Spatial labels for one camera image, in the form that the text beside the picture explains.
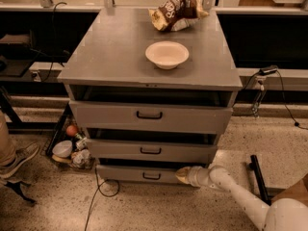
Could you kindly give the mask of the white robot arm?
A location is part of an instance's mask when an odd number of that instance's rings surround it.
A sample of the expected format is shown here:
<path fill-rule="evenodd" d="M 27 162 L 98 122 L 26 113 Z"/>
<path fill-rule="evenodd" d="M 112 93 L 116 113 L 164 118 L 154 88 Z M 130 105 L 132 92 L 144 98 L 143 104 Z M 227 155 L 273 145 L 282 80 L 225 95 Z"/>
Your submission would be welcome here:
<path fill-rule="evenodd" d="M 175 175 L 184 184 L 230 193 L 259 231 L 308 231 L 305 204 L 280 198 L 269 205 L 240 186 L 225 167 L 182 167 Z"/>

